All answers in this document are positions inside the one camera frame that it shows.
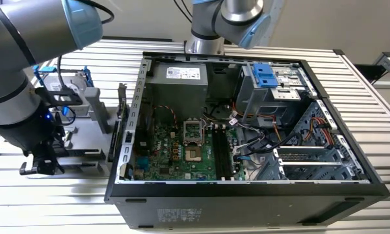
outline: wire bundle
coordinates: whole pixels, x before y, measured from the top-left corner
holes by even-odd
[[[183,10],[182,6],[178,4],[176,0],[174,0],[174,2],[175,2],[175,5],[178,6],[178,8],[180,9],[183,15],[184,15],[186,18],[188,19],[190,23],[192,23],[192,22],[194,22],[192,19],[191,19],[192,14],[191,14],[191,11],[190,11],[190,9],[188,9],[188,6],[187,6],[184,0],[182,0],[182,2],[183,2],[183,4],[184,4],[186,10],[187,10],[187,12],[188,12],[188,14],[190,14],[191,17],[187,15],[186,11]]]
[[[327,124],[325,119],[323,119],[323,118],[320,118],[320,117],[312,117],[312,118],[311,118],[311,122],[309,122],[309,132],[308,132],[308,134],[307,134],[304,140],[309,140],[309,138],[311,138],[311,134],[312,134],[312,132],[313,132],[313,128],[315,128],[315,127],[313,127],[313,123],[315,123],[315,121],[317,121],[319,125],[321,125],[321,124]],[[324,136],[325,136],[325,139],[327,139],[328,144],[329,144],[329,145],[335,145],[335,139],[333,139],[333,136],[332,136],[332,134],[329,133],[328,129],[327,129],[327,128],[321,128],[321,131],[323,131],[323,134],[324,134]]]
[[[234,102],[234,111],[238,113],[239,116],[244,117],[244,113],[240,113],[236,109],[236,103]],[[276,116],[266,116],[266,115],[258,115],[259,117],[264,117],[264,118],[272,118],[274,119],[274,129],[275,129],[275,133],[279,136],[279,141],[282,141],[282,137],[279,134],[279,127],[278,127],[278,122],[276,122]]]
[[[155,107],[154,107],[155,110],[156,110],[158,108],[167,108],[168,110],[171,110],[172,115],[174,115],[175,128],[178,129],[178,119],[176,119],[175,111],[174,111],[168,106],[155,106]]]

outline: blue plastic latch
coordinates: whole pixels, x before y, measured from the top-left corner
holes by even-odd
[[[84,67],[84,73],[86,73],[86,78],[87,78],[87,86],[88,87],[95,87],[94,86],[94,81],[92,81],[92,77],[91,77],[91,70],[88,69],[88,67]]]
[[[40,69],[42,73],[54,73],[58,72],[56,67],[44,67],[43,69]]]
[[[279,86],[279,81],[275,77],[272,67],[268,64],[255,63],[254,74],[259,80],[258,85],[262,88],[276,88]]]
[[[40,85],[46,86],[44,80],[40,76],[39,66],[34,66],[34,74],[35,74],[36,79],[39,80]]]

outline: metal table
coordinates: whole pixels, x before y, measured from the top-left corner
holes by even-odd
[[[103,40],[64,56],[63,68],[88,65],[103,101],[118,105],[119,83],[128,84],[134,97],[143,51],[183,52],[183,43]],[[347,56],[333,50],[258,47],[250,51],[227,46],[231,56],[307,59],[332,97],[361,148],[390,189],[390,106],[355,68]],[[46,63],[55,65],[55,60]],[[0,137],[0,231],[128,232],[115,206],[104,204],[107,177],[28,179],[19,176],[26,158]],[[164,230],[162,233],[279,233],[325,234],[390,233],[390,198],[327,228]]]

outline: cable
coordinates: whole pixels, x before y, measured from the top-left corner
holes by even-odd
[[[284,145],[294,137],[297,137],[300,139],[300,142],[303,142],[303,134],[300,133],[292,133],[282,142],[279,142],[276,145],[274,145],[268,149],[263,150],[254,150],[251,153],[242,155],[242,156],[251,156],[252,154],[267,154],[274,151],[279,146]]]
[[[304,140],[309,140],[309,137],[311,137],[311,135],[313,133],[313,128],[315,128],[313,127],[313,121],[315,120],[317,121],[319,124],[323,124],[323,123],[327,124],[327,121],[323,118],[320,118],[320,117],[312,117],[311,118],[311,122],[309,122],[309,132],[308,132]],[[325,128],[321,128],[321,131],[323,131],[323,134],[325,136],[325,140],[327,140],[328,144],[329,145],[335,145],[335,140],[333,140],[333,137],[332,137],[331,133],[328,132],[328,130]]]
[[[178,129],[178,119],[176,119],[175,111],[174,111],[168,106],[155,106],[155,107],[154,107],[155,110],[156,110],[158,108],[167,108],[168,110],[171,110],[172,115],[174,115],[175,128]]]
[[[112,22],[115,20],[115,13],[106,6],[100,5],[99,3],[96,3],[92,0],[78,0],[78,1],[80,1],[80,2],[86,3],[87,5],[100,9],[102,11],[104,11],[107,14],[111,15],[111,17],[108,19],[102,21],[103,24],[107,24],[107,23],[110,23],[110,22]]]
[[[71,120],[71,122],[63,124],[64,127],[66,127],[66,126],[70,126],[71,124],[74,124],[74,122],[75,122],[76,119],[78,119],[78,113],[72,110],[72,108],[71,108],[70,106],[67,106],[67,108],[71,110],[74,116],[72,116],[72,120]]]
[[[175,5],[178,6],[178,8],[180,9],[182,13],[184,14],[186,18],[188,19],[188,21],[190,21],[191,23],[194,23],[194,21],[192,21],[192,20],[190,19],[190,17],[187,16],[187,14],[186,14],[186,12],[184,12],[182,6],[178,4],[176,0],[174,0],[174,2],[175,2]]]
[[[323,119],[321,117],[319,117],[319,119],[320,119],[325,124],[328,124],[328,122],[325,121],[325,119]],[[323,129],[323,131],[325,132],[327,136],[329,137],[329,140],[332,141],[332,145],[335,145],[335,138],[333,138],[331,132],[328,131],[328,129]]]
[[[182,0],[182,2],[183,2],[183,4],[184,4],[184,7],[186,7],[186,9],[187,9],[187,11],[188,11],[188,14],[190,14],[190,15],[191,15],[191,17],[192,17],[194,15],[191,14],[191,11],[188,10],[188,7],[187,7],[187,4],[186,4],[184,0]]]
[[[244,117],[244,113],[239,113],[238,109],[236,109],[236,103],[234,102],[234,111],[236,111],[238,115]],[[279,141],[282,141],[282,137],[279,134],[279,127],[276,125],[276,116],[266,116],[266,115],[258,115],[259,117],[264,117],[264,118],[274,118],[274,129],[275,129],[275,133],[279,136]]]
[[[63,79],[63,74],[60,72],[60,63],[62,63],[62,60],[63,60],[63,55],[58,57],[56,70],[58,70],[59,82],[60,82],[60,84],[62,84],[62,86],[64,88],[64,87],[67,87],[67,85],[66,85],[66,82],[64,82],[64,79]]]

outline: black cable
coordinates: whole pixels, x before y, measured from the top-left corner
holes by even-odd
[[[58,57],[56,70],[58,70],[59,82],[60,82],[63,88],[66,88],[67,85],[66,85],[66,82],[64,82],[64,79],[63,79],[63,74],[60,72],[60,62],[62,62],[62,60],[63,60],[63,55]]]
[[[176,0],[174,0],[174,2],[175,2],[175,5],[178,6],[178,8],[180,9],[182,13],[184,14],[186,18],[188,19],[188,21],[190,21],[191,23],[194,23],[194,21],[192,21],[192,20],[190,19],[190,17],[187,16],[187,14],[186,14],[186,12],[184,12],[182,6],[178,4]]]
[[[267,154],[270,152],[274,151],[274,149],[276,149],[279,146],[284,145],[294,137],[297,137],[300,140],[299,142],[301,143],[304,141],[303,139],[303,134],[300,133],[294,133],[291,134],[282,142],[279,142],[276,145],[274,145],[271,148],[268,149],[264,149],[264,150],[255,150],[252,151],[251,153],[246,154],[246,155],[242,155],[239,157],[243,157],[243,156],[251,156],[252,154]]]
[[[78,1],[80,1],[80,2],[86,3],[87,5],[100,9],[102,11],[104,11],[107,14],[111,15],[111,17],[108,19],[102,21],[103,24],[107,24],[107,23],[110,23],[110,22],[112,22],[115,20],[115,13],[106,6],[100,5],[99,3],[96,3],[92,0],[78,0]]]
[[[184,7],[186,7],[186,9],[187,9],[187,11],[188,11],[188,14],[190,14],[190,15],[191,15],[191,17],[192,17],[194,15],[191,14],[191,11],[188,10],[188,7],[187,7],[187,4],[186,4],[184,0],[182,0],[182,2],[183,2],[183,4],[184,4]]]
[[[67,106],[67,108],[71,110],[74,116],[72,116],[72,120],[71,120],[71,122],[63,124],[64,127],[66,127],[66,126],[70,126],[71,124],[74,124],[74,122],[75,122],[76,119],[78,119],[78,113],[72,110],[72,108],[71,108],[70,106]]]

